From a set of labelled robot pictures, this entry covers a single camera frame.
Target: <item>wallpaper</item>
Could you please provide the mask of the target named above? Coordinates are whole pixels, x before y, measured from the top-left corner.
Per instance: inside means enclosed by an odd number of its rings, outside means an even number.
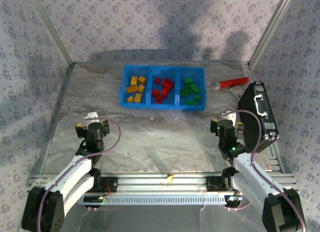
[[[27,0],[0,1],[0,231],[12,232],[67,65]]]
[[[248,61],[279,0],[42,0],[75,62]]]
[[[281,157],[320,231],[320,0],[293,0],[254,72],[265,81]]]

